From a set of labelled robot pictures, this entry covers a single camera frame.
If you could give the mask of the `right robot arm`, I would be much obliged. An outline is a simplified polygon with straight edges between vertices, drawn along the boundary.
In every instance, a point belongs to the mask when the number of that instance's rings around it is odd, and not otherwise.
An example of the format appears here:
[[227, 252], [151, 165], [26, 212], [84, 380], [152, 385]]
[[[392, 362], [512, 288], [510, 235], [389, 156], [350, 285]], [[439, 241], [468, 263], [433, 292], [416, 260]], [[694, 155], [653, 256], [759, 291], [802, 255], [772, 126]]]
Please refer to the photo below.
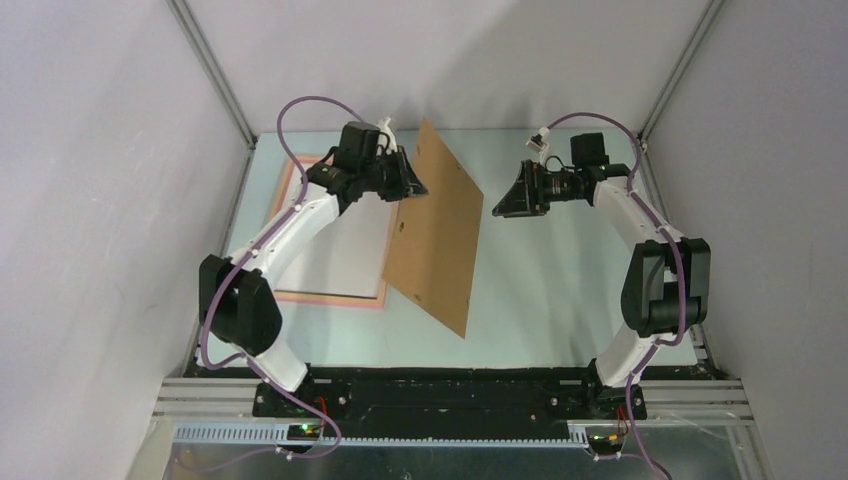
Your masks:
[[679, 345], [707, 315], [711, 249], [670, 225], [633, 186], [633, 169], [611, 163], [600, 133], [570, 140], [569, 165], [551, 170], [548, 131], [527, 145], [515, 182], [492, 210], [495, 217], [544, 216], [557, 202], [584, 201], [603, 214], [631, 251], [620, 297], [624, 324], [588, 367], [581, 392], [585, 411], [606, 418], [631, 392], [656, 353]]

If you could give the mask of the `brown cardboard backing board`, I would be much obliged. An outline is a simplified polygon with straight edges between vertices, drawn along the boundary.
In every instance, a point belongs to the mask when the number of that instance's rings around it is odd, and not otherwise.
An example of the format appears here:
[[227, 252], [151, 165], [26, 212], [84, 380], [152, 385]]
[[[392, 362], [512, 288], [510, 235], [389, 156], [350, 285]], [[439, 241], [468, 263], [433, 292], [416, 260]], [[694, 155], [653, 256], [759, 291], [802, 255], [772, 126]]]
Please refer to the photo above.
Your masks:
[[383, 277], [464, 338], [484, 195], [426, 118], [412, 166], [428, 194], [400, 202]]

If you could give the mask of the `Great Wall photo print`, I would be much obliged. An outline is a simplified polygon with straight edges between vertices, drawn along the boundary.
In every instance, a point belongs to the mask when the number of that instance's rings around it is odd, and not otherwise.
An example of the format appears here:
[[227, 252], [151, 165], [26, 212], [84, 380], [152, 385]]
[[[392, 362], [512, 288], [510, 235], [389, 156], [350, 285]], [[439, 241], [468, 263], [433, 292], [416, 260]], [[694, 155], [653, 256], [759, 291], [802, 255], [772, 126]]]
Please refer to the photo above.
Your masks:
[[283, 302], [381, 309], [398, 205], [367, 193], [301, 251], [274, 288]]

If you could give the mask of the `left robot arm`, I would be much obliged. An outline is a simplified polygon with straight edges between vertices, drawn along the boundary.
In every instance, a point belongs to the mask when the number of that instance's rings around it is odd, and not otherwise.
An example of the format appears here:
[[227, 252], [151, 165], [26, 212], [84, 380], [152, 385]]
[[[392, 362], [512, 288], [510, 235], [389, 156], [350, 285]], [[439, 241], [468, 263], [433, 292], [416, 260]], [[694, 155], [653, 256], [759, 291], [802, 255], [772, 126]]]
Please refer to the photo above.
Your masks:
[[363, 196], [373, 193], [395, 203], [428, 190], [397, 142], [389, 117], [376, 123], [350, 121], [338, 144], [319, 161], [304, 165], [291, 157], [290, 163], [300, 184], [286, 209], [244, 246], [201, 262], [198, 299], [202, 360], [209, 359], [209, 338], [231, 345], [264, 382], [280, 388], [278, 404], [299, 417], [314, 408], [316, 390], [304, 382], [308, 367], [282, 333], [277, 282], [301, 251]]

